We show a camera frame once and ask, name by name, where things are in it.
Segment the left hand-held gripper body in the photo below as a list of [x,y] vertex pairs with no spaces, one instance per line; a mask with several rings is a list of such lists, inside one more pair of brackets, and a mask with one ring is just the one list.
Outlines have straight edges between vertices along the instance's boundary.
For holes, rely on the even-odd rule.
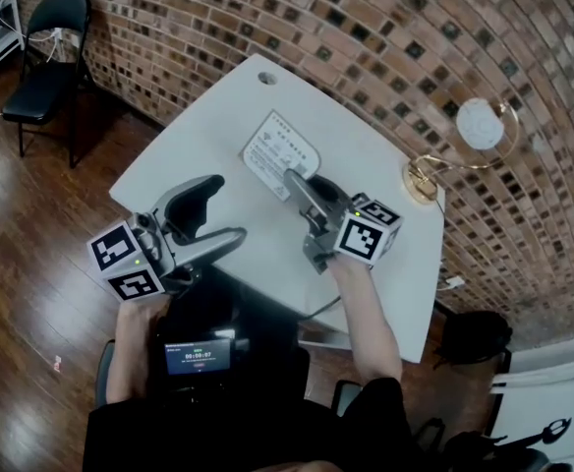
[[100,279],[120,302],[176,294],[195,281],[203,252],[164,216],[134,213],[86,243]]

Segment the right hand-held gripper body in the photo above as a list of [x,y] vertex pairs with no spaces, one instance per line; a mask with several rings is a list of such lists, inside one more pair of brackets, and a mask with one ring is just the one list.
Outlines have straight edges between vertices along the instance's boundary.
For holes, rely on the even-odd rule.
[[353,197],[341,193],[334,200],[315,192],[300,193],[298,209],[309,225],[303,251],[319,273],[337,254],[374,266],[391,248],[404,221],[363,193]]

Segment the white printed table card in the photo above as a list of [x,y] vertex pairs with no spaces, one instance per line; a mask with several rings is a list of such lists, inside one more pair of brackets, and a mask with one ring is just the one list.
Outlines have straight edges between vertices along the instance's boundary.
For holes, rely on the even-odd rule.
[[268,113],[241,152],[244,164],[281,202],[290,193],[284,173],[293,169],[309,179],[320,167],[317,150],[278,112]]

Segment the person's right forearm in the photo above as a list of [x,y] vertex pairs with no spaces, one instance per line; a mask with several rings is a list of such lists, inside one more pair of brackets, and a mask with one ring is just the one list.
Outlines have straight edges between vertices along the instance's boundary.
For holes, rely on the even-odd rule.
[[343,254],[327,261],[345,310],[357,371],[370,381],[401,382],[402,360],[395,335],[386,320],[367,265]]

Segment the person's left forearm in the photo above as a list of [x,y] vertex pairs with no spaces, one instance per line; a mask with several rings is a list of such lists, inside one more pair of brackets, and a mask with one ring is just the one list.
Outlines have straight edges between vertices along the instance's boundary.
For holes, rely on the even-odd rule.
[[106,384],[107,403],[145,397],[151,334],[171,300],[170,295],[158,294],[120,305]]

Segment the white table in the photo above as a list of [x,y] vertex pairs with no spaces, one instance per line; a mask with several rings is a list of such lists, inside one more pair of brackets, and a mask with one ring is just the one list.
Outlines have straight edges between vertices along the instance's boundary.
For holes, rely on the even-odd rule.
[[439,205],[416,203],[403,185],[406,155],[331,97],[260,55],[249,57],[193,102],[128,167],[110,189],[131,212],[144,212],[169,189],[219,174],[225,184],[209,200],[205,229],[244,227],[247,238],[218,266],[269,301],[347,328],[332,277],[306,259],[307,222],[281,202],[241,156],[272,110],[319,153],[321,176],[348,194],[365,193],[403,216],[390,250],[372,275],[403,359],[422,359],[441,261]]

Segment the black chest-mounted screen device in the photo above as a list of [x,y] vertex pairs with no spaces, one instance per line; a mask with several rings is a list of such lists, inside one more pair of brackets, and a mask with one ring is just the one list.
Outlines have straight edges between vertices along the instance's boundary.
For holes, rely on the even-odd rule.
[[236,333],[166,331],[157,339],[159,383],[167,391],[225,388],[233,380]]

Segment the black backpack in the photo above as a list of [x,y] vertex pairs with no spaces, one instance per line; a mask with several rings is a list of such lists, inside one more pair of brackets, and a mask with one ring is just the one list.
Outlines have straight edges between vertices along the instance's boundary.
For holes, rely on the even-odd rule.
[[434,353],[442,365],[483,363],[503,353],[513,330],[497,312],[475,311],[449,316],[442,330],[441,342]]

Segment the gold lamp with white globe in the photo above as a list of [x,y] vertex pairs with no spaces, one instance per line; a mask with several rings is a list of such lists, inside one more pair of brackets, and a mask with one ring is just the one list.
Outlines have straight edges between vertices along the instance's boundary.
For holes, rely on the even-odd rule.
[[485,171],[503,163],[518,147],[521,124],[516,109],[506,100],[490,103],[484,98],[466,100],[455,116],[455,126],[463,142],[476,151],[496,149],[502,142],[510,146],[498,157],[486,163],[462,161],[422,154],[410,159],[402,168],[403,185],[409,195],[421,205],[437,202],[438,184],[435,177],[450,170]]

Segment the black folding chair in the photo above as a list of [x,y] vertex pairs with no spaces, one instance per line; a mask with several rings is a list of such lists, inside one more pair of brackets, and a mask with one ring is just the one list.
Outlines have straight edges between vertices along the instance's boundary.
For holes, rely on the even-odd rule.
[[[3,106],[1,115],[18,127],[19,153],[25,155],[25,126],[44,126],[51,122],[65,104],[70,105],[68,130],[69,166],[76,161],[77,94],[80,85],[93,85],[93,78],[84,58],[86,36],[91,22],[90,0],[42,0],[29,19],[24,41],[23,61],[19,84]],[[75,60],[72,62],[49,59],[28,66],[31,36],[48,30],[69,30],[78,37]]]

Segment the person's black clothing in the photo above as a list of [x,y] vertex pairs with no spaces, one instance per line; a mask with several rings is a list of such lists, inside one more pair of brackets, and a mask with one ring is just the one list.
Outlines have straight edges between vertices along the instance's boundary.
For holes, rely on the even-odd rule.
[[259,387],[213,405],[106,402],[88,417],[83,472],[435,472],[401,382],[362,381],[343,416]]

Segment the white panel with black drawing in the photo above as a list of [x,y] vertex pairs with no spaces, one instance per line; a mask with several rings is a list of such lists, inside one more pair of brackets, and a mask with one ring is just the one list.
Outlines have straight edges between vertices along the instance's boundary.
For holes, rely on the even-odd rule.
[[509,365],[493,378],[490,393],[495,405],[486,434],[506,443],[569,419],[563,437],[535,448],[574,470],[574,339],[512,353]]

